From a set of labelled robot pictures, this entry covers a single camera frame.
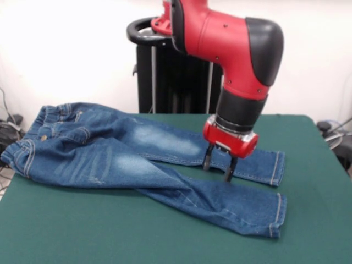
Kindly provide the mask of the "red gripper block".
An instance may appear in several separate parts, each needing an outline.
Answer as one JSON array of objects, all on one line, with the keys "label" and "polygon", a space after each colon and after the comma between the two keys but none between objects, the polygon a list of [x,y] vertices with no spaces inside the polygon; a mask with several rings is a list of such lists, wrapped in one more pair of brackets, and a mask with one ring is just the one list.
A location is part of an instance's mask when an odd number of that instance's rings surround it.
[{"label": "red gripper block", "polygon": [[215,122],[216,116],[207,118],[203,128],[203,136],[210,143],[203,159],[203,170],[208,171],[211,165],[212,151],[215,147],[220,147],[223,151],[231,155],[230,164],[224,174],[224,180],[231,182],[238,158],[247,158],[256,148],[259,136],[251,131],[248,134],[231,133],[224,130]]}]

